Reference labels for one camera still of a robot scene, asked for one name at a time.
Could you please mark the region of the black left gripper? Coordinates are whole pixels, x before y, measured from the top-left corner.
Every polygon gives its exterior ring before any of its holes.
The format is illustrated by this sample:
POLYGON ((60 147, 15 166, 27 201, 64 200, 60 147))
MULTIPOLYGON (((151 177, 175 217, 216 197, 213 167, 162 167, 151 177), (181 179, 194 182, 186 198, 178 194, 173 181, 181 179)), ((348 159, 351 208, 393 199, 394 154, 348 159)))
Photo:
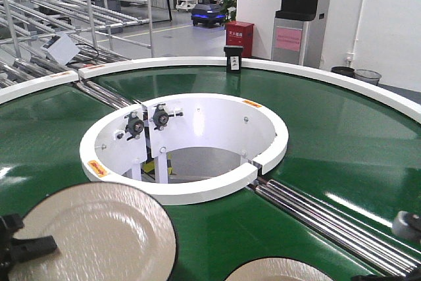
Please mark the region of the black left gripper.
POLYGON ((24 263, 53 253, 57 244, 53 236, 17 239, 14 234, 24 227, 19 214, 1 216, 1 270, 14 262, 24 263))

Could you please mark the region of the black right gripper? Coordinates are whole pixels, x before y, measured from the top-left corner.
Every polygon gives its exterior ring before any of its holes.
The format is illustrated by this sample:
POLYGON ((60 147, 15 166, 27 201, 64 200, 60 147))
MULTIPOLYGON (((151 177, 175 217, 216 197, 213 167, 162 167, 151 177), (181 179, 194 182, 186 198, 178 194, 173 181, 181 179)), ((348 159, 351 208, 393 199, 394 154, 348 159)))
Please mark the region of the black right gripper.
POLYGON ((356 275, 351 277, 351 281, 414 281, 420 280, 420 269, 408 273, 405 276, 377 276, 374 274, 356 275))

